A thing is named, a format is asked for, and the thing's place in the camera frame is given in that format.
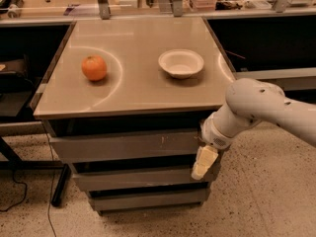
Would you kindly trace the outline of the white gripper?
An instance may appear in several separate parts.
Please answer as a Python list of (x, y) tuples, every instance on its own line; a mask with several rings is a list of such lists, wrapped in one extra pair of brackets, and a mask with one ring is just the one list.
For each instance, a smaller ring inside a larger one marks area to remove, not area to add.
[(192, 178), (200, 180), (218, 157), (218, 150), (227, 149), (235, 136), (230, 115), (212, 113), (200, 125), (202, 141), (207, 144), (197, 151), (192, 169)]

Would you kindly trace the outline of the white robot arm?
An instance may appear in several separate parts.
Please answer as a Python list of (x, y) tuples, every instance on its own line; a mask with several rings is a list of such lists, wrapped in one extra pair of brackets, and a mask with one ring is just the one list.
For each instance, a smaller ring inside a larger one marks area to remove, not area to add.
[(200, 124), (204, 146), (197, 150), (192, 178), (200, 180), (213, 165), (220, 150), (226, 150), (235, 136), (261, 121), (286, 130), (316, 146), (316, 106), (287, 98), (281, 87), (242, 78), (226, 90), (225, 102)]

